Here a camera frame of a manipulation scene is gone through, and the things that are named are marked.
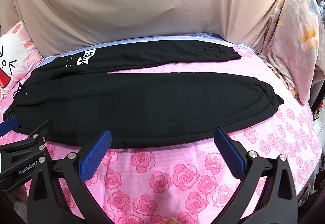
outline pink bedsheet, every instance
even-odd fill
[[[285,154],[298,193],[321,154],[311,110],[308,105],[302,106],[294,99],[258,56],[244,47],[234,46],[234,49],[243,56],[240,60],[168,64],[119,72],[222,72],[253,76],[271,84],[284,99],[277,114],[230,136],[247,150],[255,150],[263,157],[276,158]],[[0,104],[1,121],[15,90],[17,88]],[[25,138],[10,132],[0,137],[0,144]],[[46,145],[53,159],[64,158],[69,152],[79,150],[79,147],[57,143],[48,142]],[[253,211],[264,182],[265,179],[261,178],[244,215]],[[65,181],[62,180],[61,184],[72,212],[81,216]],[[109,150],[93,178],[86,182],[96,201],[117,224],[163,224],[170,216],[179,219],[181,224],[210,223],[238,184],[239,180],[231,175],[213,139],[163,148]]]

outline bolt head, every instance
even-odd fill
[[[283,162],[287,160],[287,157],[285,157],[285,155],[283,155],[283,154],[280,154],[279,158]]]
[[[43,162],[45,162],[46,161],[46,158],[44,157],[44,156],[42,156],[42,157],[40,157],[39,159],[38,159],[38,162],[40,162],[40,163],[43,163]]]
[[[68,154],[68,159],[72,160],[74,158],[76,158],[77,154],[76,153],[69,153]]]
[[[255,151],[249,151],[248,155],[252,158],[256,158],[257,157],[257,152]]]

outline beige fabric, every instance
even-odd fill
[[[196,32],[261,50],[278,0],[0,0],[3,32],[21,20],[43,56],[113,40]]]

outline cartoon pillow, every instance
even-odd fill
[[[0,37],[0,101],[29,71],[43,62],[22,22]]]

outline rose print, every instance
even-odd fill
[[[298,116],[296,117],[296,119],[297,119],[299,125],[301,126],[303,124],[303,121]]]
[[[305,150],[307,149],[307,142],[304,138],[300,139],[301,147],[303,147]]]
[[[178,214],[177,220],[181,224],[200,224],[198,220],[198,215],[192,214],[190,215],[188,212],[183,211]]]
[[[310,164],[305,162],[305,164],[303,165],[303,171],[306,175],[309,175],[309,171],[310,171]]]
[[[311,151],[313,152],[313,154],[315,154],[316,153],[315,145],[311,144],[310,147],[311,147]]]
[[[301,145],[298,142],[295,142],[295,149],[297,153],[301,152]]]
[[[288,157],[288,154],[285,150],[280,149],[279,152],[280,152],[280,154],[283,154],[285,157]]]
[[[98,181],[98,170],[96,170],[95,174],[90,180],[86,180],[84,183],[87,186],[90,186]]]
[[[243,47],[240,46],[236,46],[234,45],[234,50],[241,56],[241,57],[249,57],[252,58],[254,53],[248,49],[245,49]]]
[[[111,168],[107,168],[106,172],[104,176],[105,189],[113,190],[122,185],[121,175],[118,172],[114,172]]]
[[[150,218],[150,221],[147,222],[146,224],[166,224],[167,218],[163,218],[162,216],[159,215],[153,215]]]
[[[301,168],[303,166],[303,159],[301,156],[297,155],[296,156],[296,164]]]
[[[133,201],[133,211],[143,216],[152,216],[157,203],[149,195],[142,195]]]
[[[286,150],[288,147],[287,141],[285,139],[280,139],[280,146],[282,149]]]
[[[299,130],[300,130],[300,135],[301,135],[301,137],[305,137],[306,134],[305,134],[303,128],[300,127]]]
[[[290,124],[289,122],[286,122],[285,125],[286,125],[286,127],[287,127],[287,130],[288,130],[289,132],[292,132],[293,128],[292,128],[291,124]]]
[[[298,133],[296,130],[294,130],[294,138],[295,138],[297,141],[301,139],[299,133]]]
[[[228,133],[228,136],[230,137],[230,139],[232,139],[233,141],[235,141],[236,140],[236,137],[235,137],[235,135],[233,134],[233,133]]]
[[[48,149],[48,153],[53,158],[54,153],[55,153],[55,146],[53,144],[51,144],[50,142],[47,142],[45,145],[46,145],[46,148]]]
[[[129,211],[130,198],[127,194],[118,190],[114,192],[107,200],[108,205],[113,211]]]
[[[315,160],[310,161],[310,170],[315,170]]]
[[[154,171],[152,177],[149,178],[149,185],[155,193],[162,193],[172,186],[170,175]]]
[[[212,196],[213,205],[215,207],[224,207],[233,194],[233,190],[228,188],[226,185],[220,186],[219,190]]]
[[[155,154],[145,149],[137,149],[131,157],[131,164],[138,173],[145,173],[155,166]]]
[[[209,204],[205,194],[190,192],[188,200],[185,201],[185,207],[191,214],[198,214]]]
[[[298,183],[300,183],[300,184],[302,184],[302,182],[303,182],[303,172],[302,172],[302,170],[299,170],[299,171],[297,172],[297,181],[298,181]]]
[[[282,126],[282,125],[278,125],[277,126],[277,130],[279,131],[279,134],[283,137],[283,138],[285,138],[285,129],[284,129],[284,127]]]
[[[74,198],[72,197],[69,188],[65,188],[63,190],[63,194],[65,197],[65,200],[67,201],[70,208],[74,208],[77,204],[74,201]]]
[[[172,175],[172,182],[181,191],[192,188],[200,176],[194,165],[185,166],[184,164],[178,164],[175,166],[174,172],[175,173]]]
[[[289,117],[289,118],[291,118],[291,119],[295,119],[295,114],[294,114],[294,112],[291,110],[291,109],[287,109],[286,110],[286,113],[287,113],[287,116]]]
[[[217,175],[224,168],[225,161],[220,153],[210,153],[206,155],[204,165],[212,174]]]
[[[118,154],[118,150],[116,149],[108,149],[108,151],[106,152],[104,158],[103,158],[103,164],[105,166],[108,166],[109,163],[113,163],[115,161],[117,161],[119,154]]]
[[[303,122],[305,122],[305,121],[306,121],[305,117],[304,117],[301,113],[299,113],[299,115],[300,115],[300,119],[301,119]]]
[[[264,178],[260,178],[258,183],[257,183],[257,186],[256,186],[256,189],[255,189],[255,192],[260,196],[262,191],[263,191],[263,188],[264,188],[264,185],[265,185],[265,179]]]
[[[107,209],[106,207],[103,207],[103,211],[106,213],[106,215],[113,221],[115,222],[115,215],[112,211]]]
[[[268,138],[270,146],[277,150],[279,147],[279,137],[275,133],[269,133]]]
[[[289,144],[289,147],[288,147],[288,154],[291,157],[296,156],[296,149],[295,149],[295,147],[291,143]]]
[[[217,180],[214,176],[201,176],[200,182],[198,183],[198,190],[205,194],[211,194],[217,188]]]
[[[260,140],[260,149],[264,154],[269,154],[271,151],[271,147],[266,141]]]
[[[282,120],[282,122],[284,122],[284,117],[283,117],[283,114],[282,114],[281,111],[278,111],[278,112],[277,112],[277,117],[278,117],[280,120]]]
[[[117,224],[143,224],[143,220],[134,214],[124,213]]]
[[[244,136],[247,140],[250,140],[251,143],[256,143],[256,140],[258,139],[256,130],[252,127],[244,129]]]
[[[309,135],[306,135],[306,142],[311,145],[311,138]]]

